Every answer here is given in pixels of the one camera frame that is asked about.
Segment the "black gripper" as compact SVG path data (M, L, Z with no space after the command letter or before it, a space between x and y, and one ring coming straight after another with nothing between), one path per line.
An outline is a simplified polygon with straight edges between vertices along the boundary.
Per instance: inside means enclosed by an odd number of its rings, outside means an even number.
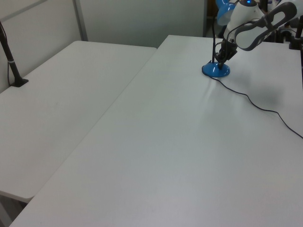
M219 62L219 70L222 70L224 63L237 53L237 45L226 40L220 42L220 45L221 48L218 53L214 54L214 58Z

